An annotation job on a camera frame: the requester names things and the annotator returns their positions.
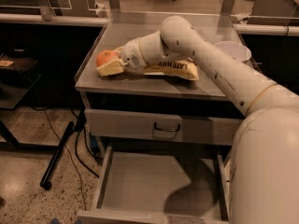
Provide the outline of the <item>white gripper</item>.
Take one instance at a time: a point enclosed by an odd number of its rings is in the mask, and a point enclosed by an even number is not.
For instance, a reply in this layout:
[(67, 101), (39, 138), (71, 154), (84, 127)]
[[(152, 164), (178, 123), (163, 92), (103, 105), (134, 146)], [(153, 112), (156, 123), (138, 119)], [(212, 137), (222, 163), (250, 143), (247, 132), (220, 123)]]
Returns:
[(143, 70), (148, 64), (143, 58), (140, 48), (140, 38), (115, 48), (114, 51), (121, 59), (113, 59), (105, 63), (98, 63), (96, 71), (101, 77), (120, 74), (125, 65), (132, 70)]

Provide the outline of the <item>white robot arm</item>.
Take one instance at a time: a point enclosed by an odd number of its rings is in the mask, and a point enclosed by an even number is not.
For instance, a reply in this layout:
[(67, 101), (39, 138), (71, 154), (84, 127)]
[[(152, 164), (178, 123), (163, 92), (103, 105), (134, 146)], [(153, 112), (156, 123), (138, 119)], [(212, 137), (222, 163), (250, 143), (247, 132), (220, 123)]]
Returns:
[(299, 96), (201, 37), (180, 16), (96, 57), (100, 75), (190, 58), (244, 115), (231, 151), (230, 224), (299, 224)]

